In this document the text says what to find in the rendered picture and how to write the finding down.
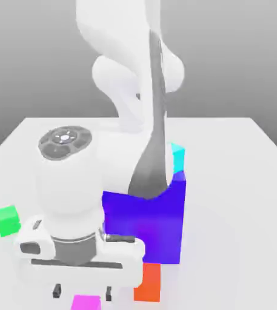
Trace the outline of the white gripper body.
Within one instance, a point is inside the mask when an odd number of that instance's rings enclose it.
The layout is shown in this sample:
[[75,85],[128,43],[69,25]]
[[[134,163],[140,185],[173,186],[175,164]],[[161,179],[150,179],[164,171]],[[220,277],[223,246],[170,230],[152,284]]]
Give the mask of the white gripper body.
[[134,242],[97,242],[97,255],[82,266],[57,260],[17,259],[17,272],[24,279],[48,284],[74,284],[88,287],[137,287],[142,282],[145,244]]

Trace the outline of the small magenta cube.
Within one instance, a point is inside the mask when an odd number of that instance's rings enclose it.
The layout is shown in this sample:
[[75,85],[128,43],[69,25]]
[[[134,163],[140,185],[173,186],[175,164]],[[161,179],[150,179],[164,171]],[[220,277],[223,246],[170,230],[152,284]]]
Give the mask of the small magenta cube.
[[75,295],[70,310],[101,310],[101,298],[97,295]]

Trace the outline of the small orange cube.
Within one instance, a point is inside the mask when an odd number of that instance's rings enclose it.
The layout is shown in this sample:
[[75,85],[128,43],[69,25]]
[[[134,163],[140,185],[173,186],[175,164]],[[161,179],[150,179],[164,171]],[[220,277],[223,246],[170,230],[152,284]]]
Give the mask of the small orange cube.
[[161,298],[161,265],[158,263],[143,264],[142,283],[134,289],[136,302],[160,302]]

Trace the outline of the small green cube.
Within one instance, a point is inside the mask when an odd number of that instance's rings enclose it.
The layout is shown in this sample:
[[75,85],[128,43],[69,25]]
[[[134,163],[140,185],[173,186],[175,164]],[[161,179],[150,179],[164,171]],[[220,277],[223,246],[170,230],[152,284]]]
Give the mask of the small green cube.
[[18,212],[14,205],[0,209],[0,236],[7,237],[21,228]]

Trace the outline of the small cyan cube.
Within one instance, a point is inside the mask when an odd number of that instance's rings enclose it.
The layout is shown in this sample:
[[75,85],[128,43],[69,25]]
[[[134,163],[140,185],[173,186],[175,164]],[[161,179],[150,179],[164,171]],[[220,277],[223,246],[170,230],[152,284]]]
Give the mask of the small cyan cube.
[[171,143],[173,153],[173,173],[176,174],[184,170],[185,148]]

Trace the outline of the large blue box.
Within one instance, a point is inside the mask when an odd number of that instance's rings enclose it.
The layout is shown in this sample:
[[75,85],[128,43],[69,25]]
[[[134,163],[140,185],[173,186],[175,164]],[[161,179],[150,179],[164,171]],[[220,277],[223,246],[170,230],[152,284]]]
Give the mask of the large blue box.
[[145,243],[146,263],[178,265],[186,185],[185,173],[179,171],[169,187],[154,199],[105,191],[102,204],[106,233],[141,239]]

